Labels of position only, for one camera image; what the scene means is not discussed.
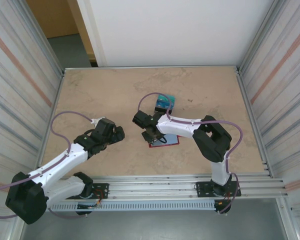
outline marble-patterned surface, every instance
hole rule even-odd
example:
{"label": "marble-patterned surface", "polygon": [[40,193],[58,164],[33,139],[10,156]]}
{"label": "marble-patterned surface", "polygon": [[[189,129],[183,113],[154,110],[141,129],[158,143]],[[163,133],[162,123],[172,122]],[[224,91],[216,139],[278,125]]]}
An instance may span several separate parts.
{"label": "marble-patterned surface", "polygon": [[[241,126],[244,137],[232,153],[232,172],[262,172],[263,165],[242,99],[233,67],[69,69],[58,101],[56,113],[77,111],[90,118],[106,116],[122,126],[125,139],[110,145],[70,173],[82,171],[89,176],[199,174],[210,173],[210,162],[200,153],[192,139],[181,137],[180,144],[149,148],[133,122],[139,100],[151,92],[174,95],[172,115],[181,118],[204,118],[211,115]],[[157,96],[146,98],[141,109],[154,111]],[[224,125],[234,145],[239,132]],[[73,141],[92,125],[74,114],[61,115],[55,121],[56,132]],[[43,163],[66,149],[66,142],[50,134]]]}

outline table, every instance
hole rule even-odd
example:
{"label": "table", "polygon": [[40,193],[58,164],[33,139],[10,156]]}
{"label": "table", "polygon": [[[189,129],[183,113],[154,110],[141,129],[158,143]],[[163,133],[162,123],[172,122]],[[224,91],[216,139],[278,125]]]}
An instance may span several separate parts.
{"label": "table", "polygon": [[[140,99],[151,92],[175,96],[175,117],[203,119],[211,115],[238,124],[244,136],[230,156],[230,171],[264,171],[234,67],[74,68],[65,72],[55,113],[77,111],[89,118],[106,116],[123,127],[125,139],[78,165],[68,176],[76,172],[90,177],[211,173],[210,162],[193,139],[180,137],[179,145],[149,148],[141,135],[143,130],[132,119]],[[156,99],[156,95],[146,98],[141,110],[153,114]],[[56,119],[53,129],[73,141],[92,126],[80,116],[64,114]],[[232,136],[234,146],[239,131],[230,125],[223,127]],[[42,164],[66,148],[63,139],[50,134]]]}

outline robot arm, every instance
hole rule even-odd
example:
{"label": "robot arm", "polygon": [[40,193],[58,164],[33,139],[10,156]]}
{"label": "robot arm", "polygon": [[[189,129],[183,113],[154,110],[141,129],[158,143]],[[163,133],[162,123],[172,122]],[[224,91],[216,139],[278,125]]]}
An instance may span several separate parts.
{"label": "robot arm", "polygon": [[211,162],[211,180],[215,183],[213,188],[215,193],[223,196],[226,185],[231,181],[231,175],[226,171],[226,154],[232,140],[230,134],[219,123],[188,124],[189,122],[213,121],[215,119],[212,116],[207,115],[204,119],[185,119],[174,116],[170,118],[179,122],[171,121],[167,114],[161,112],[156,112],[151,116],[139,110],[132,121],[145,129],[142,136],[148,143],[161,139],[165,134],[194,139],[202,155]]}
{"label": "robot arm", "polygon": [[[95,129],[78,136],[71,144],[69,153],[65,150],[46,165],[28,174],[19,172],[13,177],[12,182],[17,182],[40,174],[32,180],[10,187],[6,198],[6,206],[27,224],[37,221],[53,204],[72,196],[87,197],[91,194],[93,181],[82,172],[75,173],[67,180],[58,180],[77,165],[105,150],[108,145],[125,138],[123,128],[117,127],[105,117],[93,119],[92,123]],[[58,165],[45,171],[64,157]]]}

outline striped wall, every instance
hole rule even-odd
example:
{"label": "striped wall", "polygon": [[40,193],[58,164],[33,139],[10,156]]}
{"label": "striped wall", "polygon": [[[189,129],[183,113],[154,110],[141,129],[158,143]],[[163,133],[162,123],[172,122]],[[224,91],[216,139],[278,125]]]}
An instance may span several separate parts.
{"label": "striped wall", "polygon": [[[24,1],[0,0],[0,186],[35,168],[62,70]],[[0,191],[0,215],[6,191]],[[0,220],[0,239],[13,219]]]}
{"label": "striped wall", "polygon": [[300,0],[285,1],[242,76],[300,227]]}

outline white wall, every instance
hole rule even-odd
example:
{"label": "white wall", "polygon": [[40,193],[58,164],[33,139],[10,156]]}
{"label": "white wall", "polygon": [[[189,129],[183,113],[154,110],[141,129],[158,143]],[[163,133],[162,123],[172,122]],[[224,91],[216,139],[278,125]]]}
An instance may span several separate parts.
{"label": "white wall", "polygon": [[100,67],[237,65],[273,0],[78,0]]}

